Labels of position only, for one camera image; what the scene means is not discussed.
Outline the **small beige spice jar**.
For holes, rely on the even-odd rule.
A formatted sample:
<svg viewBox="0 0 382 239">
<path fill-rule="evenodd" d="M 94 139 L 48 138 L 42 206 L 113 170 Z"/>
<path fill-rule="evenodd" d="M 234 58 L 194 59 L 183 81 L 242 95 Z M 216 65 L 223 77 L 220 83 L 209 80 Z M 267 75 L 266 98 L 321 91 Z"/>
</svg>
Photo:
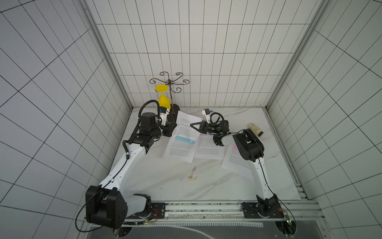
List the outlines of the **small beige spice jar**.
<svg viewBox="0 0 382 239">
<path fill-rule="evenodd" d="M 260 127 L 258 127 L 257 125 L 255 125 L 254 123 L 251 123 L 249 125 L 249 129 L 257 136 L 257 137 L 261 137 L 263 135 L 263 131 L 261 130 Z"/>
</svg>

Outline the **purple highlighted paper document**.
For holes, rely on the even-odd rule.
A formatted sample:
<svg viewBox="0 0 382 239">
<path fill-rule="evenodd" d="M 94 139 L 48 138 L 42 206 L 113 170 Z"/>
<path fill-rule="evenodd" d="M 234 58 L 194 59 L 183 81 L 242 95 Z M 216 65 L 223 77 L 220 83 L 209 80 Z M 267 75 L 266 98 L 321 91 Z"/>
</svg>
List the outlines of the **purple highlighted paper document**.
<svg viewBox="0 0 382 239">
<path fill-rule="evenodd" d="M 224 147 L 215 145 L 212 135 L 201 134 L 194 158 L 223 160 Z"/>
</svg>

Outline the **yellow plastic wine glass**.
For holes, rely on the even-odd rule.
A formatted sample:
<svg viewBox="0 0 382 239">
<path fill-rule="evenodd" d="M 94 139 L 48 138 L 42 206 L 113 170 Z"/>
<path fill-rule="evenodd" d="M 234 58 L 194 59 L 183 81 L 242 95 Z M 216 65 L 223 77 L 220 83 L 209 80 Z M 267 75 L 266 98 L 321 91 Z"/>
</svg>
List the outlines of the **yellow plastic wine glass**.
<svg viewBox="0 0 382 239">
<path fill-rule="evenodd" d="M 164 84 L 157 85 L 155 87 L 155 91 L 161 93 L 161 96 L 158 99 L 158 103 L 160 107 L 165 107 L 166 109 L 171 109 L 171 103 L 167 96 L 165 96 L 165 92 L 168 90 L 168 86 Z"/>
</svg>

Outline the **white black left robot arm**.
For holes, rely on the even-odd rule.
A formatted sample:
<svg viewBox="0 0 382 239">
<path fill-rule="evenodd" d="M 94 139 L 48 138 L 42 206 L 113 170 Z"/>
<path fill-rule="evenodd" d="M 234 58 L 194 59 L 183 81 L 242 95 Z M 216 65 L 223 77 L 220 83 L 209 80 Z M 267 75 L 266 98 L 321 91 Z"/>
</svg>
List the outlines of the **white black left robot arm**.
<svg viewBox="0 0 382 239">
<path fill-rule="evenodd" d="M 151 206 L 147 194 L 128 194 L 125 184 L 138 161 L 146 156 L 150 147 L 159 140 L 162 133 L 174 129 L 175 123 L 162 122 L 166 109 L 157 100 L 143 104 L 138 112 L 138 122 L 129 140 L 123 140 L 124 155 L 115 168 L 98 185 L 90 186 L 85 193 L 86 221 L 98 228 L 119 229 L 126 218 L 137 215 L 144 222 L 157 219 L 159 213 Z"/>
</svg>

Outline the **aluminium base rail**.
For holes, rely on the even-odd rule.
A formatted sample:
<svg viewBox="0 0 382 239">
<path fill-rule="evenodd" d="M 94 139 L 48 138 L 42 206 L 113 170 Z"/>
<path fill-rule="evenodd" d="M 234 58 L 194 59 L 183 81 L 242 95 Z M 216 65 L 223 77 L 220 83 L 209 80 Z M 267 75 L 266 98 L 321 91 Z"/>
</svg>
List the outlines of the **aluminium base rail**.
<svg viewBox="0 0 382 239">
<path fill-rule="evenodd" d="M 123 227 L 144 224 L 162 225 L 240 225 L 253 224 L 255 221 L 308 221 L 324 218 L 322 210 L 315 201 L 283 201 L 279 209 L 284 213 L 283 219 L 246 219 L 241 210 L 242 201 L 153 201 L 165 203 L 164 219 L 122 220 Z"/>
</svg>

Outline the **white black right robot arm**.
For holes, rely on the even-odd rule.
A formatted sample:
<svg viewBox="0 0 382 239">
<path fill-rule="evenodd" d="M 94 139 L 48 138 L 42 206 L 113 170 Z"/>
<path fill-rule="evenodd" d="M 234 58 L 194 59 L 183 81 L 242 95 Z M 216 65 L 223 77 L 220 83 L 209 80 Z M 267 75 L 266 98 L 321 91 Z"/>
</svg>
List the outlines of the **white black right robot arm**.
<svg viewBox="0 0 382 239">
<path fill-rule="evenodd" d="M 208 109 L 203 113 L 209 120 L 194 122 L 190 127 L 203 134 L 212 134 L 217 146 L 234 145 L 252 173 L 257 191 L 255 212 L 261 218 L 269 218 L 272 213 L 281 208 L 277 195 L 273 192 L 264 163 L 264 145 L 250 128 L 238 132 L 229 130 L 229 122 L 224 116 Z"/>
</svg>

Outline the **pink highlighted paper document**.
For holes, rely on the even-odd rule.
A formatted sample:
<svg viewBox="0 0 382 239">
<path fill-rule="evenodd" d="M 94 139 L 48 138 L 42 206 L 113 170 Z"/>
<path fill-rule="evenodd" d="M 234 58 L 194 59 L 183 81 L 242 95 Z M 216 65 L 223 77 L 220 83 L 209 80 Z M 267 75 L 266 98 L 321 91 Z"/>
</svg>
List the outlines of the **pink highlighted paper document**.
<svg viewBox="0 0 382 239">
<path fill-rule="evenodd" d="M 236 145 L 229 145 L 221 167 L 237 175 L 254 181 L 250 165 L 243 159 Z"/>
</svg>

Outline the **blue highlighted paper document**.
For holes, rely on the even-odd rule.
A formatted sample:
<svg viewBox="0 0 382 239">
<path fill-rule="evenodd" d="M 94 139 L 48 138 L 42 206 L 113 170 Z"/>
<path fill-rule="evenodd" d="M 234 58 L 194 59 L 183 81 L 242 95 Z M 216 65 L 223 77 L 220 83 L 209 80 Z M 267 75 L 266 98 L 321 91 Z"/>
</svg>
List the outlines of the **blue highlighted paper document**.
<svg viewBox="0 0 382 239">
<path fill-rule="evenodd" d="M 192 163 L 198 147 L 200 133 L 192 128 L 191 124 L 201 121 L 202 119 L 199 117 L 179 111 L 177 126 L 169 139 L 163 159 Z"/>
</svg>

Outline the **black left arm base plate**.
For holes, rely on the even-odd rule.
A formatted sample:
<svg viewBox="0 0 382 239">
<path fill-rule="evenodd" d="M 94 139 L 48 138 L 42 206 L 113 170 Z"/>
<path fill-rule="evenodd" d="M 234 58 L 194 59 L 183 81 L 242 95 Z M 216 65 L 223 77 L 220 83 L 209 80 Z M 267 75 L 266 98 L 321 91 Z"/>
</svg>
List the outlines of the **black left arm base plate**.
<svg viewBox="0 0 382 239">
<path fill-rule="evenodd" d="M 126 218 L 126 220 L 149 220 L 149 219 L 164 219 L 166 212 L 165 203 L 151 203 L 148 211 L 133 214 Z"/>
</svg>

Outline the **dark metal glass rack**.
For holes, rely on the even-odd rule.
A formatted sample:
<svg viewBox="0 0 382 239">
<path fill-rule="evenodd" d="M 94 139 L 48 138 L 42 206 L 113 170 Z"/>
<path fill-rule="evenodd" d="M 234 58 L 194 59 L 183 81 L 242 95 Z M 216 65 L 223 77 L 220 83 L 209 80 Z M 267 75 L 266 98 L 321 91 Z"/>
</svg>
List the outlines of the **dark metal glass rack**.
<svg viewBox="0 0 382 239">
<path fill-rule="evenodd" d="M 174 118 L 173 121 L 176 121 L 180 107 L 174 103 L 173 95 L 180 93 L 182 91 L 182 86 L 188 85 L 190 83 L 190 80 L 184 79 L 184 74 L 182 72 L 175 73 L 175 75 L 177 76 L 175 80 L 170 78 L 170 74 L 167 71 L 160 72 L 159 75 L 164 79 L 162 80 L 154 77 L 149 80 L 149 83 L 155 85 L 157 84 L 157 82 L 162 82 L 168 87 L 171 105 L 171 109 L 169 110 L 169 116 L 172 116 Z"/>
</svg>

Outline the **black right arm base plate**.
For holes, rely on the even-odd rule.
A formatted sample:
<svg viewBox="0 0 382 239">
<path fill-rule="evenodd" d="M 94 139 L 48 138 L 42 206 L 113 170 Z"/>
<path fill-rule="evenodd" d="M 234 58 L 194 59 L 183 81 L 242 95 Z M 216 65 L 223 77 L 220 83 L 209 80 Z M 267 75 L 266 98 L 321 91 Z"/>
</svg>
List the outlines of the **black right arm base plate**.
<svg viewBox="0 0 382 239">
<path fill-rule="evenodd" d="M 278 209 L 270 211 L 264 206 L 260 206 L 255 202 L 243 202 L 241 204 L 241 210 L 243 211 L 244 218 L 246 219 L 283 219 L 284 213 Z"/>
</svg>

